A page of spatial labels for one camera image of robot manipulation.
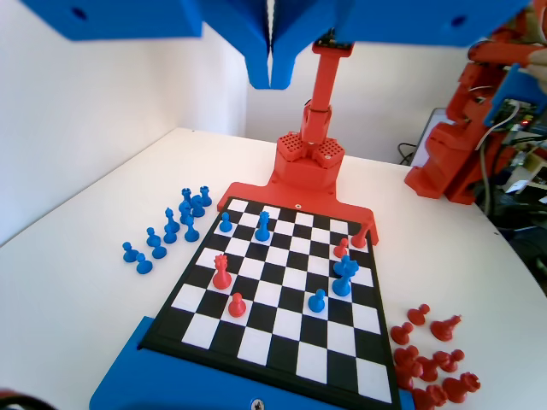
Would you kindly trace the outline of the person's hand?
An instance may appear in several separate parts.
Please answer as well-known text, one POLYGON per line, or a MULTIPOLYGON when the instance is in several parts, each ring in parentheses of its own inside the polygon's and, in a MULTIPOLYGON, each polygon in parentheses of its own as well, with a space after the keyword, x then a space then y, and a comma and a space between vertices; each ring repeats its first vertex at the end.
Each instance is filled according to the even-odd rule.
POLYGON ((536 50, 528 56, 528 71, 539 81, 547 79, 547 49, 536 50))

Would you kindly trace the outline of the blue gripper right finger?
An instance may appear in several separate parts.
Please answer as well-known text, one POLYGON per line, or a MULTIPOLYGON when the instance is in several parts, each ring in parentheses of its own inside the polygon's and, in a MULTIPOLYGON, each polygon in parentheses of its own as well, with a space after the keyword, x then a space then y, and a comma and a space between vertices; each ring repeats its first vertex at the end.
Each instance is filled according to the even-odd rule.
POLYGON ((353 42, 335 32, 336 1, 275 1, 271 38, 271 88, 286 89, 291 83, 298 54, 310 44, 341 49, 344 56, 353 42))

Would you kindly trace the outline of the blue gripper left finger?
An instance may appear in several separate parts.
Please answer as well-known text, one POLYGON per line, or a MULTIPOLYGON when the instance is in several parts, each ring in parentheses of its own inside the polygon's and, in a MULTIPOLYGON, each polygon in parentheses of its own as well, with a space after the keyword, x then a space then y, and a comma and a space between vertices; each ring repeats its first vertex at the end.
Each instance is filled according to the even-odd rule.
POLYGON ((192 37, 200 38, 207 24, 244 57, 250 84, 259 90, 270 87, 265 1, 184 1, 183 5, 192 37))

